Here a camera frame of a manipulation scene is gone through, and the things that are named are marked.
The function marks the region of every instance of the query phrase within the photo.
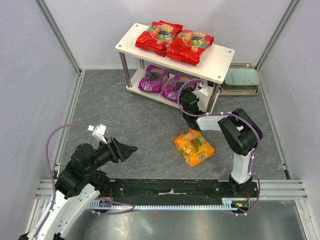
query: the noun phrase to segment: white label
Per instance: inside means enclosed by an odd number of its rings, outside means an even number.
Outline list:
[[[206,153],[205,153],[205,154],[202,154],[202,155],[198,156],[198,160],[204,159],[206,156],[207,156]]]
[[[146,90],[146,91],[151,91],[151,90],[152,90],[152,87],[151,87],[151,86],[144,86],[144,90]]]
[[[177,98],[177,95],[173,94],[173,93],[170,93],[168,98],[170,99],[176,99]]]

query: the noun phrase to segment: red bag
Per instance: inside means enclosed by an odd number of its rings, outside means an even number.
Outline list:
[[[136,40],[135,46],[153,52],[162,57],[168,53],[168,48],[183,26],[165,21],[153,21],[149,28]]]
[[[183,30],[171,44],[168,57],[196,66],[200,61],[200,55],[213,42],[213,36],[199,31]]]

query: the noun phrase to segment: shelf top board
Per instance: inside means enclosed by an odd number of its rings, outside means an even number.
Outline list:
[[[222,84],[224,82],[235,50],[212,44],[202,53],[200,63],[197,66],[193,66],[136,47],[137,38],[143,31],[147,30],[147,28],[147,25],[140,23],[133,24],[129,31],[115,46],[115,49],[120,53],[128,54],[170,69],[175,69],[217,84]]]

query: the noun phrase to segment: yellow bag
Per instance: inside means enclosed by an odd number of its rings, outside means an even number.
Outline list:
[[[174,144],[191,168],[216,153],[215,149],[196,130],[181,134],[174,140]]]

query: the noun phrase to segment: candy bag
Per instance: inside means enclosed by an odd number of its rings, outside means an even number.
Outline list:
[[[199,31],[183,30],[170,45],[167,55],[174,60],[196,66],[200,55],[213,42],[213,36]]]
[[[215,149],[196,130],[190,130],[187,134],[181,134],[174,140],[174,144],[175,148],[181,153],[191,168],[216,153]]]
[[[136,40],[135,46],[153,52],[162,57],[168,53],[168,48],[183,26],[165,21],[153,21],[152,24]]]
[[[180,88],[182,87],[182,85],[189,81],[190,78],[183,76],[181,74],[176,74],[168,83],[168,85],[164,88],[164,90],[162,91],[161,95],[165,98],[168,99],[172,102],[177,103],[178,102],[178,92],[180,90]],[[189,84],[186,85],[187,87],[192,88],[192,90],[195,90],[196,86],[197,86],[197,82],[193,81]]]
[[[139,89],[147,93],[161,93],[161,88],[169,78],[169,71],[158,66],[150,65],[146,68],[143,78],[139,82]]]

